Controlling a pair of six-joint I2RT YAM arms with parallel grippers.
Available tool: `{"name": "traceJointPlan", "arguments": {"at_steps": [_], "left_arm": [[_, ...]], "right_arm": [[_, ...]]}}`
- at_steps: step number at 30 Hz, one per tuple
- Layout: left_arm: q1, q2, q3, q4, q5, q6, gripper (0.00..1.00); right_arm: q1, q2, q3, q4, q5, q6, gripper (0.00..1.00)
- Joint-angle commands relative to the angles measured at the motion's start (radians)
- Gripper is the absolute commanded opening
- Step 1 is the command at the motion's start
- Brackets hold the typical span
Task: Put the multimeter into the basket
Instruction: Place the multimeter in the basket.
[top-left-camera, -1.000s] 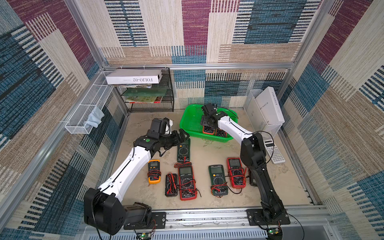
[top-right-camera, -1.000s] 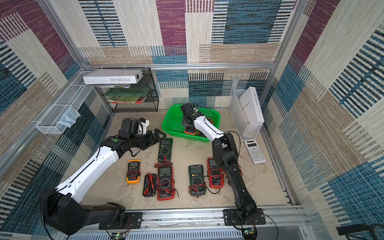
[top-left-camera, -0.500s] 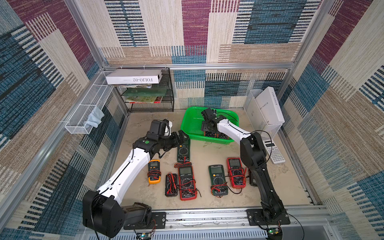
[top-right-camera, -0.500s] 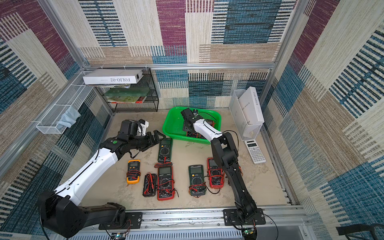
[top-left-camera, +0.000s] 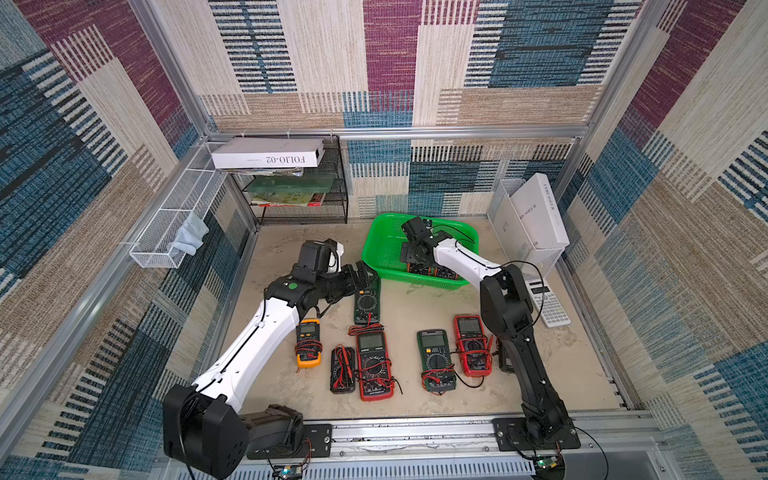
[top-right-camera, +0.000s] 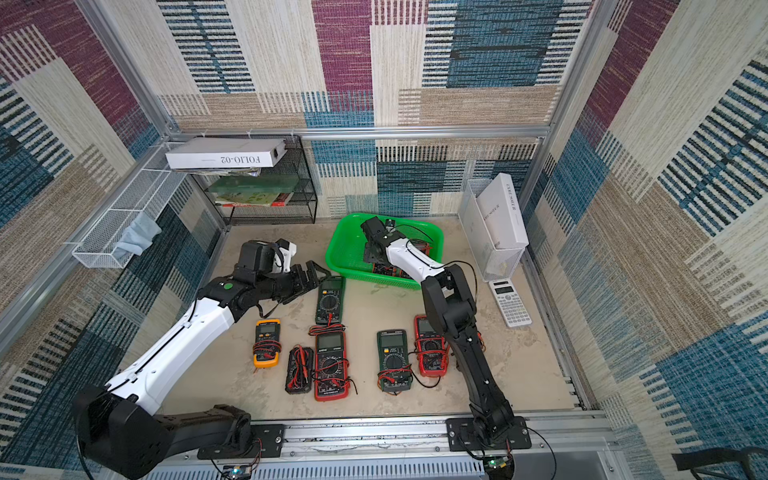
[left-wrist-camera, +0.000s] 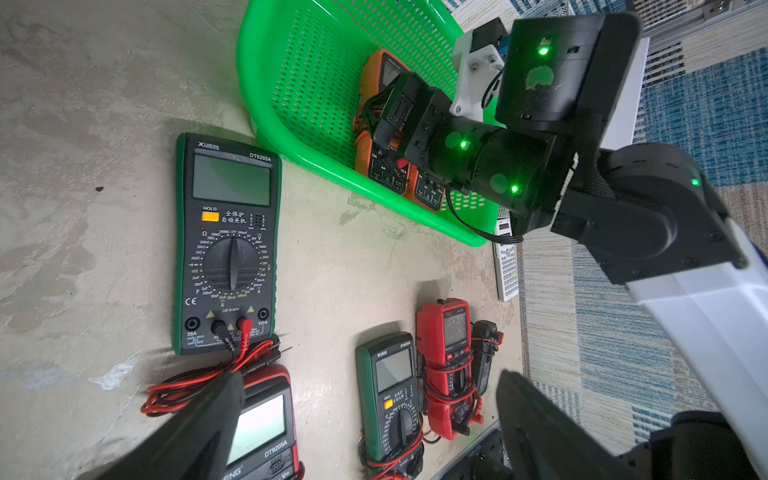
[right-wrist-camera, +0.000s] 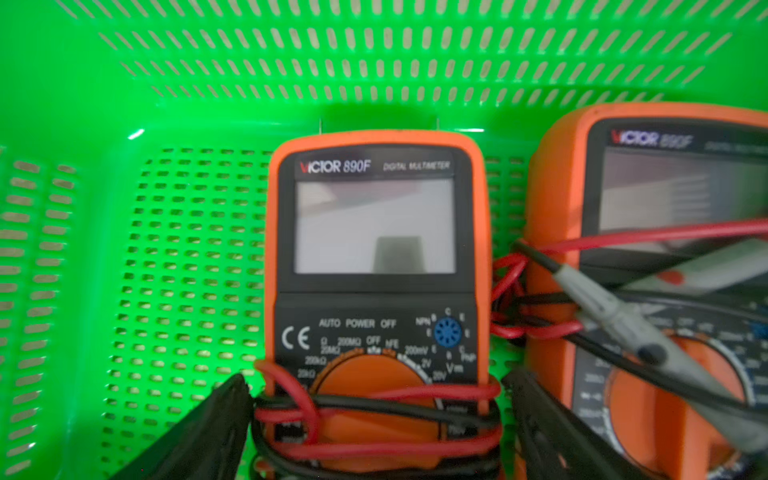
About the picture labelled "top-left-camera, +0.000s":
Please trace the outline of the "large dark green multimeter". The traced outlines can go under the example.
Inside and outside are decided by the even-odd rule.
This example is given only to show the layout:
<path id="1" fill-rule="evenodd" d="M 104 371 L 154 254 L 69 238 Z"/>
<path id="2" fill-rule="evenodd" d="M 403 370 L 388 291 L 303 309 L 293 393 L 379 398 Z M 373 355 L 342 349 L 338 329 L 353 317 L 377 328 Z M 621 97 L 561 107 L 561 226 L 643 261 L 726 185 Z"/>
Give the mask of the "large dark green multimeter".
<path id="1" fill-rule="evenodd" d="M 366 289 L 355 293 L 354 325 L 370 326 L 380 322 L 381 281 L 375 278 Z"/>

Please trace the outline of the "orange multimeter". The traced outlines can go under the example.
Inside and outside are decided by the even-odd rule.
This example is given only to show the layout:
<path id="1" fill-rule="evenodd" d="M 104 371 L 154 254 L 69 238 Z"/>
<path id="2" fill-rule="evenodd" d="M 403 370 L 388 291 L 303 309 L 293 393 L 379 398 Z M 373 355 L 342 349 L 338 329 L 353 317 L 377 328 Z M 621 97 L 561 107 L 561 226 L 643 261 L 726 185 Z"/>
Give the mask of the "orange multimeter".
<path id="1" fill-rule="evenodd" d="M 407 270 L 414 275 L 433 276 L 433 268 L 428 265 L 408 263 Z"/>
<path id="2" fill-rule="evenodd" d="M 460 276 L 454 272 L 453 270 L 443 267 L 443 266 L 436 266 L 433 268 L 434 276 L 441 279 L 446 280 L 459 280 Z"/>

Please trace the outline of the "small red multimeter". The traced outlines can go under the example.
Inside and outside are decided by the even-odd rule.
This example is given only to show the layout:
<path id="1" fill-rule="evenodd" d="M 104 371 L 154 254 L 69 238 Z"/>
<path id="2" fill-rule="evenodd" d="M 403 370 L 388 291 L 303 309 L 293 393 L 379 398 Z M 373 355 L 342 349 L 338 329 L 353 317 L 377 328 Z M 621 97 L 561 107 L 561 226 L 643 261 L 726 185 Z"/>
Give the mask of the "small red multimeter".
<path id="1" fill-rule="evenodd" d="M 454 317 L 456 349 L 464 374 L 486 377 L 492 371 L 491 338 L 485 335 L 480 316 Z"/>

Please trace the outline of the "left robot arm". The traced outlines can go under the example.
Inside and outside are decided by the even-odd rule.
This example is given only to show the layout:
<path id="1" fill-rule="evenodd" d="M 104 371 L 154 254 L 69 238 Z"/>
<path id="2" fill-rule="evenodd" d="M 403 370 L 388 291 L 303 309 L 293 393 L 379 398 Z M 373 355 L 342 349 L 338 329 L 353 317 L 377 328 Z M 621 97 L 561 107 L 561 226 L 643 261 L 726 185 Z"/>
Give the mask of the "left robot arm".
<path id="1" fill-rule="evenodd" d="M 276 278 L 249 324 L 233 344 L 191 385 L 177 384 L 163 403 L 163 450 L 189 474 L 229 477 L 255 450 L 299 451 L 303 416 L 282 405 L 241 414 L 247 393 L 283 339 L 320 301 L 333 305 L 367 288 L 377 273 L 365 262 L 337 264 L 329 271 Z"/>

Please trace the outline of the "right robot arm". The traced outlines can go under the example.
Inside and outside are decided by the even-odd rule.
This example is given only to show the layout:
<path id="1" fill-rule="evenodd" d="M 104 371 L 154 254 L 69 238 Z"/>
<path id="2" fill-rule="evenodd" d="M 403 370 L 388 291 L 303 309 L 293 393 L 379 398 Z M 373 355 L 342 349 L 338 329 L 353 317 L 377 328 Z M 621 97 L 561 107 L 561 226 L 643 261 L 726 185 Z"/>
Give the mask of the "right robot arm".
<path id="1" fill-rule="evenodd" d="M 525 418 L 519 441 L 527 448 L 579 448 L 578 432 L 536 345 L 534 301 L 518 263 L 493 263 L 450 234 L 433 231 L 420 217 L 405 222 L 402 230 L 408 259 L 450 269 L 478 289 L 481 319 L 501 341 L 519 382 Z"/>

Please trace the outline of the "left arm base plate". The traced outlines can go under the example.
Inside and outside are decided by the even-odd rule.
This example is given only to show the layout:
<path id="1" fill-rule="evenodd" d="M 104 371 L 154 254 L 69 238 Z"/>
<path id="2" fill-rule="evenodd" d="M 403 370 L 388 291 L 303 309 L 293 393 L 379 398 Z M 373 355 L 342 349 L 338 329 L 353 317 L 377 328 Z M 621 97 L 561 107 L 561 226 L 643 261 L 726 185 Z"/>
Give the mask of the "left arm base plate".
<path id="1" fill-rule="evenodd" d="M 290 433 L 278 431 L 257 438 L 248 445 L 245 458 L 267 460 L 327 458 L 333 440 L 331 423 L 304 424 Z"/>

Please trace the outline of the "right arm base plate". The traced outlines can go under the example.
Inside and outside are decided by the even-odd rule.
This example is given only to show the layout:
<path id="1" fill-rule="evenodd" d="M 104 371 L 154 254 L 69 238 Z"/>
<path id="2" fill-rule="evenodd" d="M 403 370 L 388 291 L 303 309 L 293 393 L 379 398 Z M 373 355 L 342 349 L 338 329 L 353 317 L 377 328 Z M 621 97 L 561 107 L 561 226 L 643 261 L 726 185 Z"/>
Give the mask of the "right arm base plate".
<path id="1" fill-rule="evenodd" d="M 557 428 L 536 431 L 524 417 L 501 417 L 492 420 L 500 451 L 576 450 L 581 447 L 577 430 L 571 420 Z"/>

